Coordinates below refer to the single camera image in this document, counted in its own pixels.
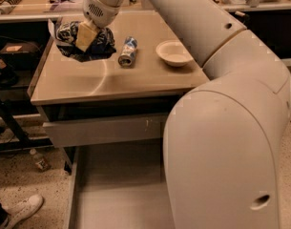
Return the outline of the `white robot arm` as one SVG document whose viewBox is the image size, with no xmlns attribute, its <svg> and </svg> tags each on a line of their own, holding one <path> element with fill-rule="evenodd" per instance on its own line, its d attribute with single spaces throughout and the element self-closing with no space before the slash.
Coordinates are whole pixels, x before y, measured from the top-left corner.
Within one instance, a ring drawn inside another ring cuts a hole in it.
<svg viewBox="0 0 291 229">
<path fill-rule="evenodd" d="M 291 73 L 212 0 L 149 0 L 207 83 L 170 112 L 164 167 L 176 229 L 281 229 L 279 149 L 291 115 Z M 123 0 L 84 0 L 99 28 Z"/>
</svg>

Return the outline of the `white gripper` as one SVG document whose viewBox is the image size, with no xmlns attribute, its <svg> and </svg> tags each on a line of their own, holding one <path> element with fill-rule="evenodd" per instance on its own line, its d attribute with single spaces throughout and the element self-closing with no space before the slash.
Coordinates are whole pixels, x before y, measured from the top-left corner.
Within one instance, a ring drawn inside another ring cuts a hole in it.
<svg viewBox="0 0 291 229">
<path fill-rule="evenodd" d="M 119 12 L 118 0 L 83 0 L 83 12 L 88 21 L 78 25 L 75 46 L 85 52 L 97 37 L 100 28 L 107 27 L 114 21 Z"/>
</svg>

